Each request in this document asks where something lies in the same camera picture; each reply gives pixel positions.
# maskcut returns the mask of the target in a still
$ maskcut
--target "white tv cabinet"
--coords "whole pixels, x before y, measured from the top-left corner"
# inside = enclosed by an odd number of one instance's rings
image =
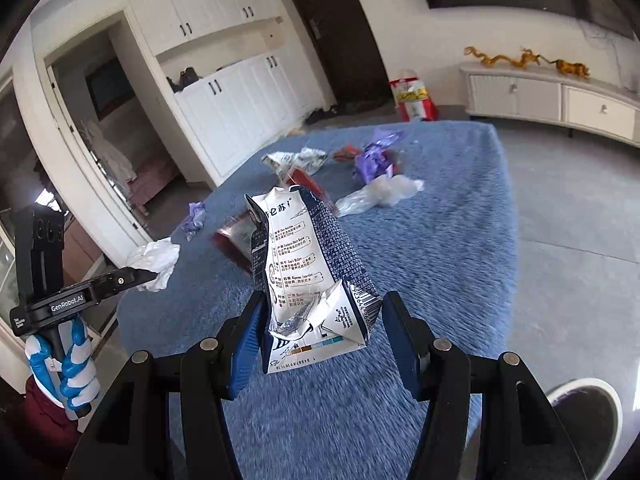
[[[473,62],[460,70],[469,115],[558,124],[640,146],[640,96],[632,92],[537,66]]]

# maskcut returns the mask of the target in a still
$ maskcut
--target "glove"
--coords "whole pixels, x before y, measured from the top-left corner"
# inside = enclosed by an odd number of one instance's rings
[[[62,397],[70,410],[78,410],[91,402],[100,393],[94,361],[91,359],[91,341],[79,316],[71,321],[70,341],[64,340],[68,348],[60,363],[51,357],[51,346],[42,336],[30,335],[24,345],[24,353],[33,371],[33,378],[42,393],[60,408],[64,408]],[[52,373],[62,372],[60,386],[56,389]]]

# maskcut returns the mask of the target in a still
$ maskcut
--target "barcode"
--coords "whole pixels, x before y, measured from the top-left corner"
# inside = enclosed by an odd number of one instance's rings
[[[353,299],[356,301],[356,306],[362,313],[364,322],[367,325],[367,331],[371,332],[373,325],[376,323],[378,313],[380,312],[380,306],[382,305],[382,298],[379,296],[372,296],[368,292],[351,285],[351,293]]]

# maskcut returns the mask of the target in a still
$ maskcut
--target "shoe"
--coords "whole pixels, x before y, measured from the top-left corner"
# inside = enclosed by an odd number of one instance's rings
[[[546,398],[564,425],[586,477],[604,480],[622,432],[622,404],[610,384],[600,379],[576,379]]]

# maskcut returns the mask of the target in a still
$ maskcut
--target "blue table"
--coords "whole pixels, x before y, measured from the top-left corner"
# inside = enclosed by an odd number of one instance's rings
[[[398,290],[413,316],[466,352],[505,350],[516,274],[516,225],[502,147],[484,123],[396,125],[406,137],[405,173],[423,192],[394,208],[340,219],[380,294]],[[303,146],[333,153],[363,146],[373,126],[287,137],[252,156],[206,200],[207,222],[187,242],[168,288],[130,290],[118,306],[127,351],[156,357],[183,352],[237,316],[252,279],[227,260],[211,236],[244,209],[244,194],[267,192],[276,177],[265,153]],[[329,160],[314,179],[334,199],[357,189],[353,168]],[[172,430],[180,446],[177,399]],[[298,370],[262,375],[225,403],[226,422],[245,479],[405,478],[426,414],[404,390],[378,320],[369,347]],[[473,396],[469,432],[477,426]]]

